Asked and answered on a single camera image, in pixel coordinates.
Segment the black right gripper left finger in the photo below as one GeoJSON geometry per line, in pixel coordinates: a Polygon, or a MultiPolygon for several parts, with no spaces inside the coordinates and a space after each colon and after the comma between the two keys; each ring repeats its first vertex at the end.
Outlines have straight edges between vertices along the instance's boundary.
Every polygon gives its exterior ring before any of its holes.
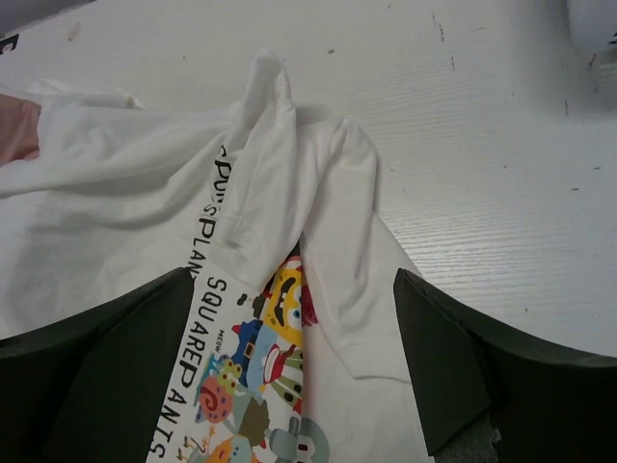
{"type": "Polygon", "coordinates": [[[193,293],[189,271],[177,268],[3,339],[2,461],[145,461],[193,293]]]}

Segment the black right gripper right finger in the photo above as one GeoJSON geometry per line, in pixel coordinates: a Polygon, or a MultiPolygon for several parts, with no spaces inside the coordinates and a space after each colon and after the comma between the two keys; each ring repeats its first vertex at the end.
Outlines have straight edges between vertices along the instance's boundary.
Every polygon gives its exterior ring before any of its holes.
{"type": "Polygon", "coordinates": [[[616,361],[542,340],[401,269],[393,293],[438,462],[612,462],[616,361]]]}

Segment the white SpongeBob print t-shirt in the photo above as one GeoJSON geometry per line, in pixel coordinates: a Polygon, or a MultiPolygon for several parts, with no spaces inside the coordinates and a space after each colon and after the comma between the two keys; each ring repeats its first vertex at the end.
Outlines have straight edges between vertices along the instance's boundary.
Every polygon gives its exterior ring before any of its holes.
{"type": "Polygon", "coordinates": [[[377,152],[293,100],[263,52],[198,114],[40,96],[40,155],[1,169],[1,341],[177,269],[188,319],[143,462],[425,462],[375,209],[377,152]]]}

